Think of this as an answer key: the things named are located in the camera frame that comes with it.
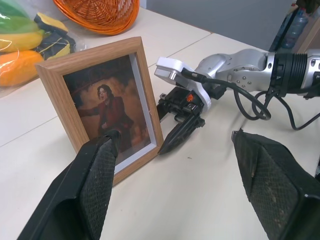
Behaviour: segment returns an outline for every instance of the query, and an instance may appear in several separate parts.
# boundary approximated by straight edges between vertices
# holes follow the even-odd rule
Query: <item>man's hair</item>
[[[97,88],[97,94],[99,99],[100,99],[100,89],[104,89],[106,91],[106,94],[108,95],[108,98],[110,100],[114,97],[114,94],[112,93],[111,88],[106,84],[102,84]]]

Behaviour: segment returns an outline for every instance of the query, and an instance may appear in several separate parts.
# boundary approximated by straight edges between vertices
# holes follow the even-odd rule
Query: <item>wicker basket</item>
[[[72,21],[106,35],[119,34],[132,26],[139,0],[53,0]]]

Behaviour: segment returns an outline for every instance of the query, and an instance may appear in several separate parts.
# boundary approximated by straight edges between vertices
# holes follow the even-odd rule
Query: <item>table surface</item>
[[[88,47],[142,36],[155,100],[173,86],[154,76],[160,56],[195,68],[216,53],[232,54],[244,43],[141,9],[135,26],[124,34],[101,37],[67,23]],[[302,123],[320,112],[319,100],[288,96],[286,101]],[[249,102],[244,102],[249,109]],[[16,239],[52,180],[76,153],[40,80],[0,99],[0,239]],[[270,121],[247,121],[228,91],[175,151],[158,156],[113,188],[101,239],[117,240],[267,240],[243,188],[231,133],[246,132],[286,145],[296,160],[314,174],[319,159],[319,122],[299,132],[271,101]],[[173,116],[161,122],[164,137],[176,125]]]

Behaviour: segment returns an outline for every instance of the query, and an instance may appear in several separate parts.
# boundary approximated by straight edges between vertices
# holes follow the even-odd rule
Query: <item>gray wall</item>
[[[147,9],[269,50],[293,0],[147,0]]]

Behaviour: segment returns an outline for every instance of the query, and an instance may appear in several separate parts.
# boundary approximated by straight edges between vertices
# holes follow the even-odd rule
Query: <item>textured grip surface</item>
[[[270,240],[280,239],[297,203],[298,192],[264,149],[260,150],[249,200]]]
[[[246,195],[270,240],[320,239],[320,184],[290,151],[239,130],[232,136]]]
[[[101,236],[111,197],[115,164],[112,140],[109,140],[99,148],[80,192],[80,207],[94,240],[99,240]]]

